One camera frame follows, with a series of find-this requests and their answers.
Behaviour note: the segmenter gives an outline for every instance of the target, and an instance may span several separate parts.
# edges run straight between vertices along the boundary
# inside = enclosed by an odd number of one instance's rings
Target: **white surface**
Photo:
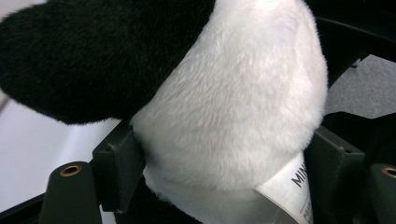
[[[10,101],[0,114],[0,212],[43,193],[55,168],[89,161],[118,123],[66,126]]]
[[[23,7],[28,7],[34,4],[35,1],[36,0],[0,0],[0,20],[8,13]]]
[[[330,88],[326,113],[375,119],[396,111],[396,63],[370,55],[349,68]]]
[[[43,3],[46,3],[47,1],[46,0],[34,0],[33,2],[35,4],[43,4]]]

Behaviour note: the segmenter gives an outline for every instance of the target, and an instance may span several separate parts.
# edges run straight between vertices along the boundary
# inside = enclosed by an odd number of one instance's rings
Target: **panda ear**
[[[0,88],[65,123],[131,118],[184,58],[215,0],[48,1],[0,23]]]

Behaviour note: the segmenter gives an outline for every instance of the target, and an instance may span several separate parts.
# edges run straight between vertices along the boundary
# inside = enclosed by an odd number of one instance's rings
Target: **black plastic part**
[[[315,222],[351,223],[363,152],[320,127],[304,155]]]
[[[329,114],[322,125],[365,153],[364,166],[396,166],[396,113],[367,119],[345,112]]]
[[[31,200],[20,203],[0,213],[1,224],[35,224],[43,204],[44,194],[40,194]]]
[[[317,21],[329,86],[365,55],[396,62],[396,20],[376,1],[306,0]]]
[[[367,177],[367,188],[381,224],[396,223],[396,167],[374,164]]]
[[[39,223],[102,223],[92,167],[87,162],[67,163],[51,173]]]
[[[128,123],[120,123],[92,155],[103,210],[125,213],[146,166]]]

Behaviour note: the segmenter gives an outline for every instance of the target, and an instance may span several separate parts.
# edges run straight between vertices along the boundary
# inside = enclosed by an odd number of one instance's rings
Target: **metal grommet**
[[[82,170],[80,165],[69,165],[62,169],[61,176],[71,176],[76,175]]]
[[[396,169],[385,167],[382,168],[382,172],[390,177],[396,178]]]

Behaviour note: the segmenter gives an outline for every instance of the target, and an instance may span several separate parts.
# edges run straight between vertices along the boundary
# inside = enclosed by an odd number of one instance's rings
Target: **plush toy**
[[[254,188],[309,143],[327,77],[302,0],[49,0],[0,24],[0,87],[68,124],[132,118],[161,200],[272,223]]]

